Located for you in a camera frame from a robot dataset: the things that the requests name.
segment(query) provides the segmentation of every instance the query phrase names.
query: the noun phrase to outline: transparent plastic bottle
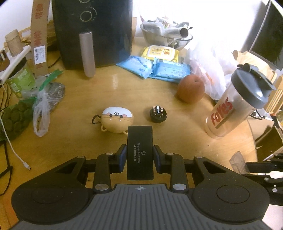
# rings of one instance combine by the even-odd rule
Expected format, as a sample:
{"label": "transparent plastic bottle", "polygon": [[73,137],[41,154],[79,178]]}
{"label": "transparent plastic bottle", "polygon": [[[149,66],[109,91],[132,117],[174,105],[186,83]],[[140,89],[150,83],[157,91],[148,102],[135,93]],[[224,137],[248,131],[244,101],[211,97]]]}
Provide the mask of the transparent plastic bottle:
{"label": "transparent plastic bottle", "polygon": [[262,108],[276,88],[257,67],[241,65],[231,76],[231,83],[205,121],[206,133],[223,137],[256,109]]}

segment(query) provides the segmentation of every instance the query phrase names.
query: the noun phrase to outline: red apple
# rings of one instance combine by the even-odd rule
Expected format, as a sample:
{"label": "red apple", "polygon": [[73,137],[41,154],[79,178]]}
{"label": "red apple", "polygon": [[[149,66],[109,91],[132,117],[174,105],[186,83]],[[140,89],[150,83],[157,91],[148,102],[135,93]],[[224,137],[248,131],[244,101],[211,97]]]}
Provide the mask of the red apple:
{"label": "red apple", "polygon": [[204,96],[204,83],[196,75],[185,76],[177,89],[178,97],[189,104],[197,103]]}

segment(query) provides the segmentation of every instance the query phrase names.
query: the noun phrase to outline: gray bottle lid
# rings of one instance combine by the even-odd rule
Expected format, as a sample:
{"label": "gray bottle lid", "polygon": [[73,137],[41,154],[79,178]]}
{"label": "gray bottle lid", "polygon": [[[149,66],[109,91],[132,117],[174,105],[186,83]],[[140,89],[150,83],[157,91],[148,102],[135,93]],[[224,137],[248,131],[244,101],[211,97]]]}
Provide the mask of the gray bottle lid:
{"label": "gray bottle lid", "polygon": [[231,82],[241,97],[256,109],[264,107],[272,90],[276,90],[270,80],[248,63],[238,65],[231,76]]}

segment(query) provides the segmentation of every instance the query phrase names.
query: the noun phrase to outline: red foyes text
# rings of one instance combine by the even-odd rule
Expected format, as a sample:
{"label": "red foyes text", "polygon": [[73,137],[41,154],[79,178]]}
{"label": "red foyes text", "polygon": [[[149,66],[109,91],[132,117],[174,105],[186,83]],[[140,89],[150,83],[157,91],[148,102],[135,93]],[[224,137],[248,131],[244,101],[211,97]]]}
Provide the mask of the red foyes text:
{"label": "red foyes text", "polygon": [[228,97],[225,100],[225,103],[220,104],[217,107],[217,112],[211,115],[211,121],[213,125],[215,126],[215,122],[219,123],[225,115],[228,114],[228,112],[233,108],[233,105],[231,102],[228,101]]}

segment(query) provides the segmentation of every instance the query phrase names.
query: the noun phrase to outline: black carabiner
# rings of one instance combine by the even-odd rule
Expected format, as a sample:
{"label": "black carabiner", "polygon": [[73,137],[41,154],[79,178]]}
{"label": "black carabiner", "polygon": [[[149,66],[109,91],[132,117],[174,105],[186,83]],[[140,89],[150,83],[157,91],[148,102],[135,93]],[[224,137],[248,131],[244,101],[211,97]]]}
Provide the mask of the black carabiner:
{"label": "black carabiner", "polygon": [[93,117],[93,119],[92,119],[92,124],[93,124],[93,125],[96,125],[96,124],[98,124],[98,123],[101,123],[101,122],[94,122],[94,119],[97,118],[97,117],[101,118],[101,116],[95,115],[95,116]]}

